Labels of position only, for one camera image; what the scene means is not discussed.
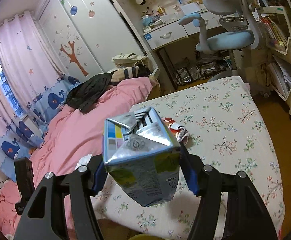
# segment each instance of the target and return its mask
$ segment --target desk chair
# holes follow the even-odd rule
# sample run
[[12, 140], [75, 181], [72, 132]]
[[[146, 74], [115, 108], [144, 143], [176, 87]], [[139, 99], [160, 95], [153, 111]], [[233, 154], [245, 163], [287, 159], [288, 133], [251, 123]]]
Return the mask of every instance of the desk chair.
[[204, 19], [199, 13], [191, 13], [179, 20], [179, 25], [193, 23], [200, 28], [200, 43], [196, 45], [197, 51], [205, 54], [214, 54], [216, 51], [228, 50], [231, 58], [231, 70], [215, 75], [212, 80], [217, 80], [228, 76], [238, 76], [238, 69], [235, 64], [234, 49], [256, 49], [264, 42], [262, 32], [256, 22], [252, 11], [254, 7], [248, 4], [248, 0], [202, 0], [206, 8], [221, 16], [239, 14], [238, 17], [226, 17], [220, 19], [220, 24], [227, 30], [225, 33], [207, 39], [207, 27]]

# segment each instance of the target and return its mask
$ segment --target blue gripper pad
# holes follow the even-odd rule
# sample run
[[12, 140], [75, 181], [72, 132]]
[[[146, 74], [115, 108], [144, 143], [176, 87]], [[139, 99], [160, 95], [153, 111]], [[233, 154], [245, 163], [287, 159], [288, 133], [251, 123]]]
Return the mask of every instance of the blue gripper pad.
[[94, 184], [92, 187], [92, 191], [95, 195], [98, 195], [99, 191], [103, 189], [107, 176], [108, 173], [105, 170], [103, 161], [101, 161], [94, 174]]
[[194, 167], [199, 167], [203, 163], [199, 156], [190, 155], [186, 147], [181, 144], [180, 167], [182, 169], [186, 184], [194, 195], [198, 195], [200, 188], [198, 185], [198, 172]]

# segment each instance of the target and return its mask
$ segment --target pink blanket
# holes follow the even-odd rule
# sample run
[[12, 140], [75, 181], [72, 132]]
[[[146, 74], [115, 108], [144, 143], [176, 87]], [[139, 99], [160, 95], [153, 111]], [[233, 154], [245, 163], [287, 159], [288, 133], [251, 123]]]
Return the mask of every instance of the pink blanket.
[[[30, 158], [34, 186], [37, 187], [49, 171], [57, 176], [67, 174], [74, 170], [81, 157], [90, 153], [101, 154], [104, 120], [124, 114], [133, 105], [145, 101], [152, 87], [150, 79], [146, 77], [123, 80], [118, 86], [106, 91], [95, 103], [95, 108], [85, 115], [65, 105], [50, 122], [44, 145]], [[20, 220], [14, 208], [18, 201], [20, 196], [17, 184], [9, 181], [0, 192], [0, 230], [5, 235], [14, 235]], [[69, 196], [65, 198], [65, 213], [69, 236], [73, 238], [75, 235]]]

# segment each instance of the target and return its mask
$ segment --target sliding wardrobe door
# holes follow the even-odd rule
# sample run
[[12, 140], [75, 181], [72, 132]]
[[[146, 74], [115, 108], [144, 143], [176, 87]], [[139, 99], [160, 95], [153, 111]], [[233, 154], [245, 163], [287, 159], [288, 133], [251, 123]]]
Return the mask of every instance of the sliding wardrobe door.
[[60, 0], [49, 1], [39, 23], [70, 76], [84, 82], [103, 73]]
[[143, 55], [136, 40], [109, 0], [60, 0], [103, 70], [115, 67], [120, 53]]

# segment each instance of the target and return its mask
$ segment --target tree decal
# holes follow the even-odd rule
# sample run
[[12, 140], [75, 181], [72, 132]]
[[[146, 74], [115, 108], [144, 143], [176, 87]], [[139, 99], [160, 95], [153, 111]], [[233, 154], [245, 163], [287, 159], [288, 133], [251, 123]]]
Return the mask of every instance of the tree decal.
[[70, 63], [74, 62], [78, 65], [79, 69], [82, 71], [83, 75], [86, 77], [89, 73], [81, 66], [81, 64], [79, 63], [77, 56], [74, 53], [74, 41], [71, 43], [70, 41], [68, 42], [68, 44], [71, 47], [72, 53], [69, 54], [66, 52], [66, 50], [63, 48], [62, 44], [61, 44], [61, 48], [60, 51], [63, 51], [69, 58], [70, 58]]

